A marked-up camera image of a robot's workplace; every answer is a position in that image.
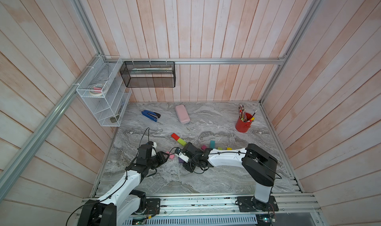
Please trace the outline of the lime green block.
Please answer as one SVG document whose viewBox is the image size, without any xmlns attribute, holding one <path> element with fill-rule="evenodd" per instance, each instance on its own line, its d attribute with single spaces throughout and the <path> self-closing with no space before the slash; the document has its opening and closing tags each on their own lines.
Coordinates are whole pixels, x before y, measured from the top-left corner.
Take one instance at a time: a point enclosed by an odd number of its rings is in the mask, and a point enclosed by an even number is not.
<svg viewBox="0 0 381 226">
<path fill-rule="evenodd" d="M 184 141 L 184 140 L 181 139 L 181 138 L 179 138 L 179 139 L 177 140 L 177 142 L 178 142 L 179 144 L 181 144 L 182 146 L 186 146 L 186 144 L 187 144 L 187 142 Z"/>
</svg>

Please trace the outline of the long red block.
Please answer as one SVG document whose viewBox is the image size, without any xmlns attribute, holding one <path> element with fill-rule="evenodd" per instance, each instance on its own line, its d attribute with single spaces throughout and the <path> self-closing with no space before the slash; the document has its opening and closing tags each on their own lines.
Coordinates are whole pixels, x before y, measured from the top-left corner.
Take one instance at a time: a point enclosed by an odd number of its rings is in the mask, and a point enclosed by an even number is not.
<svg viewBox="0 0 381 226">
<path fill-rule="evenodd" d="M 171 135 L 171 137 L 173 138 L 173 139 L 175 139 L 176 141 L 178 141 L 179 140 L 179 136 L 177 135 L 177 134 L 175 134 L 175 133 L 173 133 L 172 135 Z"/>
</svg>

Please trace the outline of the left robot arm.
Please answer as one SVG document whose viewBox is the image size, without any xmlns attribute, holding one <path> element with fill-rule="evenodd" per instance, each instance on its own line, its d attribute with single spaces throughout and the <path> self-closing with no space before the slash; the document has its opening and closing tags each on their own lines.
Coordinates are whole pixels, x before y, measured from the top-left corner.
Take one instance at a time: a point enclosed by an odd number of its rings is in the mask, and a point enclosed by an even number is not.
<svg viewBox="0 0 381 226">
<path fill-rule="evenodd" d="M 157 214 L 158 204 L 149 206 L 146 193 L 135 188 L 145 177 L 150 177 L 150 170 L 166 163 L 170 157 L 165 152 L 149 150 L 151 156 L 137 154 L 131 164 L 126 167 L 122 178 L 97 200 L 88 200 L 82 206 L 78 220 L 79 226 L 117 226 L 124 218 L 133 214 L 150 216 Z"/>
</svg>

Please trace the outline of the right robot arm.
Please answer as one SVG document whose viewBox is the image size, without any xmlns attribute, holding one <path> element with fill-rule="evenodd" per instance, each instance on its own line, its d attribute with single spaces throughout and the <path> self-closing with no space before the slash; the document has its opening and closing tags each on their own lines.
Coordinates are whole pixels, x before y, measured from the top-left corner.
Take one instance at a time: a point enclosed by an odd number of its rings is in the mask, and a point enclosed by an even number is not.
<svg viewBox="0 0 381 226">
<path fill-rule="evenodd" d="M 196 148 L 188 143 L 175 155 L 184 161 L 183 167 L 194 172 L 196 168 L 206 171 L 212 167 L 230 166 L 244 168 L 256 182 L 254 198 L 267 204 L 276 179 L 277 159 L 256 144 L 237 150 L 218 150 Z"/>
</svg>

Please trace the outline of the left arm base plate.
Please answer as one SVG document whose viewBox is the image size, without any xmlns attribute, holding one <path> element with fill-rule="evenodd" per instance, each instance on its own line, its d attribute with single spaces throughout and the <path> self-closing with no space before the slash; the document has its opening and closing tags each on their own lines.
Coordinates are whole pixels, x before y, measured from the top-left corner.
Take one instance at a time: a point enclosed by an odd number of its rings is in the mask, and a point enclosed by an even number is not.
<svg viewBox="0 0 381 226">
<path fill-rule="evenodd" d="M 133 215 L 155 216 L 160 213 L 160 206 L 160 198 L 141 199 L 140 206 L 138 210 L 133 213 Z"/>
</svg>

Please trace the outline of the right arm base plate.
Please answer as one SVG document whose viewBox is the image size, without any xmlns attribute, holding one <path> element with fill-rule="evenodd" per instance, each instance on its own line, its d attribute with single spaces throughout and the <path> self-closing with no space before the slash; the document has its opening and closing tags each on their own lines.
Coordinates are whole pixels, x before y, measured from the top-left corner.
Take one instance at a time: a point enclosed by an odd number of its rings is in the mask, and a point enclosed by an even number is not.
<svg viewBox="0 0 381 226">
<path fill-rule="evenodd" d="M 267 203 L 256 200 L 254 196 L 237 197 L 235 204 L 239 207 L 240 212 L 277 212 L 278 204 L 274 196 L 270 196 Z"/>
</svg>

